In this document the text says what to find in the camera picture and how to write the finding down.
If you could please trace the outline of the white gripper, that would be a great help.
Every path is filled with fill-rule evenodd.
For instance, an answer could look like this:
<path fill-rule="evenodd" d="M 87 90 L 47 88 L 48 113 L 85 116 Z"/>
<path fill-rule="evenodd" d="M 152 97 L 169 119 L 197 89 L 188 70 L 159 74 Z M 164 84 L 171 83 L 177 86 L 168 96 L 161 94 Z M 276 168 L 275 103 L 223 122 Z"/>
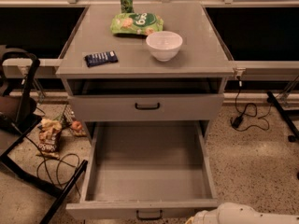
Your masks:
<path fill-rule="evenodd" d="M 186 224 L 218 224 L 217 211 L 201 211 L 190 217 Z"/>

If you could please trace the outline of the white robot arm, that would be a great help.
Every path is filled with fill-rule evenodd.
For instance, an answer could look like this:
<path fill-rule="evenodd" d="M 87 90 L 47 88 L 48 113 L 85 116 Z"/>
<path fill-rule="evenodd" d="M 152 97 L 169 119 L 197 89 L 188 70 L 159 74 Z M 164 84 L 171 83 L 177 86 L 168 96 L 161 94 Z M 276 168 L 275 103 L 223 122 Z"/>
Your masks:
<path fill-rule="evenodd" d="M 211 211 L 200 211 L 185 224 L 299 224 L 299 216 L 261 213 L 239 203 L 222 203 Z"/>

